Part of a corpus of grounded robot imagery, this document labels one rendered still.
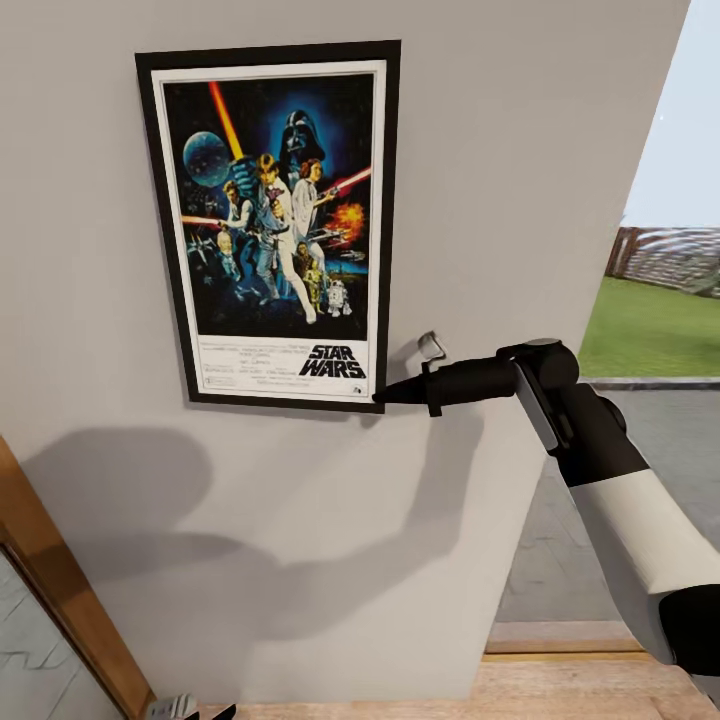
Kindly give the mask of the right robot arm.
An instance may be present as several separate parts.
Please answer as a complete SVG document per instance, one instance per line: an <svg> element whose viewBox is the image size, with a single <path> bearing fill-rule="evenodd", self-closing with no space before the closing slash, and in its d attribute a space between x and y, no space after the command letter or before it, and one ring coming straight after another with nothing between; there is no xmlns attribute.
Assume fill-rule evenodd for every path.
<svg viewBox="0 0 720 720"><path fill-rule="evenodd" d="M543 447L556 457L618 612L659 663L684 668L720 707L720 556L626 437L614 402L579 379L560 339L501 347L453 362L435 331L418 348L422 374L386 385L377 403L442 406L516 393Z"/></svg>

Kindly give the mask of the poster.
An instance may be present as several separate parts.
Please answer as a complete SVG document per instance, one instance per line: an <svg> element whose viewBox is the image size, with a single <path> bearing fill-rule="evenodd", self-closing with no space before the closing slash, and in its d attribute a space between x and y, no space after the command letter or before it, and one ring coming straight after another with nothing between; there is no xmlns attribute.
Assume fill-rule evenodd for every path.
<svg viewBox="0 0 720 720"><path fill-rule="evenodd" d="M134 55L189 401L384 415L401 40Z"/></svg>

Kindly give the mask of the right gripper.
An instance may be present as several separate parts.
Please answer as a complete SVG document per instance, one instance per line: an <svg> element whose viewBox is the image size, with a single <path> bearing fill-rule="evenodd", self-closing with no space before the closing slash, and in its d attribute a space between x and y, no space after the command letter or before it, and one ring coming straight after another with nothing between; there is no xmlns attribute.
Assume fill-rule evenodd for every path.
<svg viewBox="0 0 720 720"><path fill-rule="evenodd" d="M425 404L430 416L442 416L442 406L485 399L485 386L477 359L453 362L431 373L428 361L422 374L413 379L386 385L386 391L372 395L377 403Z"/></svg>

